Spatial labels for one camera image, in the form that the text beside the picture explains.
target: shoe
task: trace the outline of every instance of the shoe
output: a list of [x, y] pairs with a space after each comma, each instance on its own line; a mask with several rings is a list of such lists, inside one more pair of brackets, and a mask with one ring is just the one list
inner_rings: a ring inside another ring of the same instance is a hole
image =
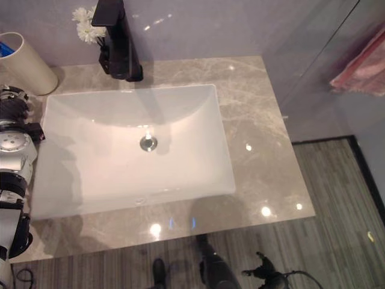
[[162, 259], [155, 259], [154, 263], [152, 263], [152, 274], [155, 286], [162, 285], [166, 289], [166, 269]]

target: white rectangular sink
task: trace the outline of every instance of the white rectangular sink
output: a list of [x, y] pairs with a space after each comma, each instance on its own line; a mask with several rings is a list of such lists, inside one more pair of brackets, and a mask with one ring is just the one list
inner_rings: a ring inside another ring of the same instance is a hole
[[52, 95], [43, 130], [34, 219], [235, 192], [214, 85]]

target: gray wall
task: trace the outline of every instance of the gray wall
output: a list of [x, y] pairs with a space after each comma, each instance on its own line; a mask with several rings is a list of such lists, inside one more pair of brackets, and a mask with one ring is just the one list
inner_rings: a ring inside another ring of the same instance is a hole
[[385, 201], [385, 97], [333, 93], [328, 84], [384, 24], [385, 1], [360, 1], [324, 49], [301, 28], [264, 59], [291, 140], [356, 135]]
[[[96, 63], [97, 46], [81, 42], [71, 21], [75, 8], [96, 2], [2, 0], [0, 31], [22, 33], [50, 65]], [[125, 0], [125, 7], [140, 58], [166, 60], [261, 54], [309, 23], [316, 32], [313, 45], [319, 48], [352, 2]], [[164, 21], [154, 24], [159, 19]]]
[[356, 136], [385, 203], [385, 116]]

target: cup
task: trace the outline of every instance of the cup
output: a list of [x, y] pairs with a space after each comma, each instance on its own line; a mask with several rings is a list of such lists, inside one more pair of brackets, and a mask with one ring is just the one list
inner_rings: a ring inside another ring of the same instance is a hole
[[21, 34], [0, 34], [0, 42], [14, 51], [8, 56], [0, 57], [0, 65], [5, 66], [27, 90], [35, 95], [46, 95], [55, 90], [58, 77]]

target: floor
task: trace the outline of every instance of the floor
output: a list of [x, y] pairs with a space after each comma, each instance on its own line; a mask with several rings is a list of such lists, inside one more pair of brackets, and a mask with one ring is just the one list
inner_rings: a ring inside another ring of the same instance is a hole
[[[209, 235], [211, 244], [236, 273], [243, 289], [260, 280], [241, 270], [260, 265], [259, 250], [281, 272], [305, 270], [324, 288], [385, 288], [385, 228], [347, 140], [296, 144], [295, 154], [316, 210], [316, 217], [254, 226]], [[168, 265], [171, 289], [204, 288], [193, 237], [69, 258], [16, 264], [29, 267], [36, 288], [139, 288], [152, 284], [152, 261]], [[317, 288], [290, 277], [292, 288]], [[28, 288], [18, 282], [17, 289]]]

